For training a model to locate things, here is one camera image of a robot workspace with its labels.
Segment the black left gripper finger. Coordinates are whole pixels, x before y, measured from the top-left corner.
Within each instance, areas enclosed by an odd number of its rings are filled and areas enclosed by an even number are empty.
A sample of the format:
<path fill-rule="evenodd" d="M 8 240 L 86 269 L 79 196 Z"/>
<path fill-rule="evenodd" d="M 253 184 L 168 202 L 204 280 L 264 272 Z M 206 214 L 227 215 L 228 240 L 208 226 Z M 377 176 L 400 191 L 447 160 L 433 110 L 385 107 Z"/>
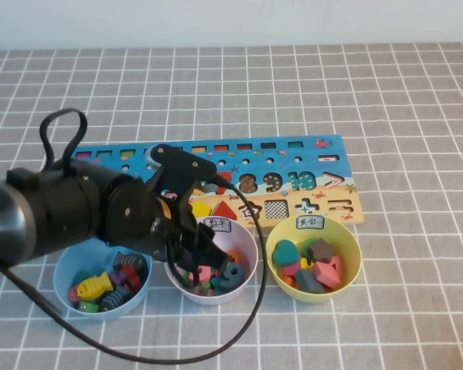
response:
<path fill-rule="evenodd" d="M 203 223 L 198 223 L 197 232 L 197 241 L 194 245 L 194 261 L 198 265 L 226 268 L 231 258 L 213 241 L 215 232 Z"/>
<path fill-rule="evenodd" d="M 184 279 L 183 275 L 177 270 L 177 267 L 192 273 L 194 275 L 194 283 L 190 282 L 189 277 Z M 198 286 L 198 266 L 194 264 L 194 259 L 181 243 L 173 239 L 170 239 L 169 242 L 169 268 L 183 288 L 195 288 Z"/>

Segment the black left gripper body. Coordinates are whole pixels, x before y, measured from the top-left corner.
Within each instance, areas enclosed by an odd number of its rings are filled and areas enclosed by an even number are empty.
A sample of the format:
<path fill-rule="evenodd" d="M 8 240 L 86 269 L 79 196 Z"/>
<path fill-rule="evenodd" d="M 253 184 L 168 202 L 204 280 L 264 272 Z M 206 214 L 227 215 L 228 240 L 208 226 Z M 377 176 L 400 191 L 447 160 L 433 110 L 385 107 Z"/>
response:
<path fill-rule="evenodd" d="M 200 227 L 188 204 L 194 184 L 148 184 L 154 219 L 146 237 L 146 254 L 168 263 L 198 263 Z"/>

